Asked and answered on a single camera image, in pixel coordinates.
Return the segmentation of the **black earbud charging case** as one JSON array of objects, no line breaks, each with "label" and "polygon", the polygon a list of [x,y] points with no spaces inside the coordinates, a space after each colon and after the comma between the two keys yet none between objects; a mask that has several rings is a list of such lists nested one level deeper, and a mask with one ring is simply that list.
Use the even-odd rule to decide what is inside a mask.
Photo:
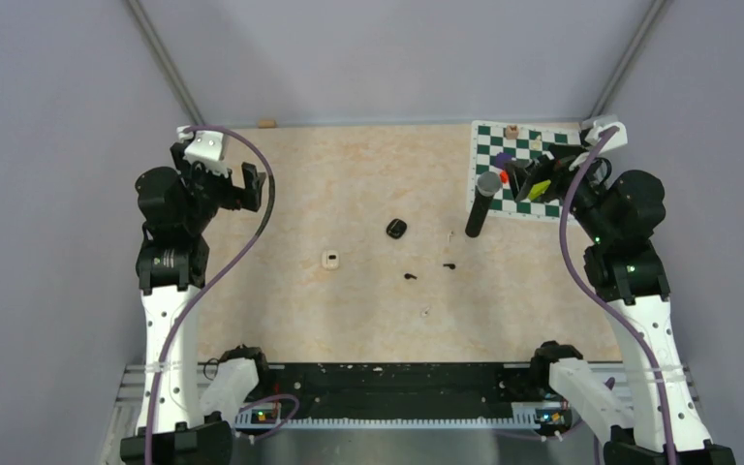
[{"label": "black earbud charging case", "polygon": [[400,219],[400,218],[394,218],[392,219],[386,227],[386,235],[392,239],[400,239],[405,232],[408,230],[407,223]]}]

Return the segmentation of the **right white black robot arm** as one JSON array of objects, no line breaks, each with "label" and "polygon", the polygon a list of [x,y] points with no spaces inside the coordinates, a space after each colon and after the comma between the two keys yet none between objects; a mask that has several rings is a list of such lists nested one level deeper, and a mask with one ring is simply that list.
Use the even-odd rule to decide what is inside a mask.
[{"label": "right white black robot arm", "polygon": [[531,390],[566,398],[591,429],[603,464],[731,464],[697,411],[674,340],[670,286],[651,237],[664,220],[665,190],[654,175],[627,170],[613,182],[590,176],[597,149],[555,145],[503,168],[518,200],[557,200],[591,239],[583,267],[567,263],[579,288],[601,306],[620,349],[632,404],[625,407],[568,347],[535,353]]}]

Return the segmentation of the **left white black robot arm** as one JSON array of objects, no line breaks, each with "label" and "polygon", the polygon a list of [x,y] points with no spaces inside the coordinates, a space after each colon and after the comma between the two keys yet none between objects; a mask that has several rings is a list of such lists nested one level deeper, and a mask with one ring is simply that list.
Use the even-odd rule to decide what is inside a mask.
[{"label": "left white black robot arm", "polygon": [[193,151],[190,142],[170,149],[173,164],[139,176],[143,215],[136,261],[146,324],[145,378],[134,433],[122,439],[125,464],[227,464],[231,429],[221,413],[202,412],[198,389],[198,319],[204,294],[224,272],[206,277],[210,249],[203,232],[221,209],[261,211],[260,237],[275,203],[275,179],[262,153],[260,164],[241,165],[243,183],[219,155]]}]

